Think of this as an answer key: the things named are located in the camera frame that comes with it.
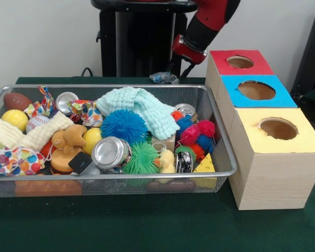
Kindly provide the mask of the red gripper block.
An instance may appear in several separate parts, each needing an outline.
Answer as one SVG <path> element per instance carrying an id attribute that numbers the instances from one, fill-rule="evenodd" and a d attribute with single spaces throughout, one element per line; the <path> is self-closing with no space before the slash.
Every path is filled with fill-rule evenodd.
<path id="1" fill-rule="evenodd" d="M 208 51 L 206 49 L 203 51 L 198 51 L 190 47 L 184 41 L 183 35 L 181 34 L 178 34 L 175 37 L 172 45 L 172 51 L 173 51 L 172 58 L 169 61 L 166 69 L 167 72 L 172 71 L 174 65 L 178 61 L 178 56 L 191 63 L 189 67 L 186 68 L 180 75 L 180 78 L 186 78 L 188 74 L 191 72 L 191 70 L 196 66 L 196 64 L 201 64 L 208 54 Z"/>

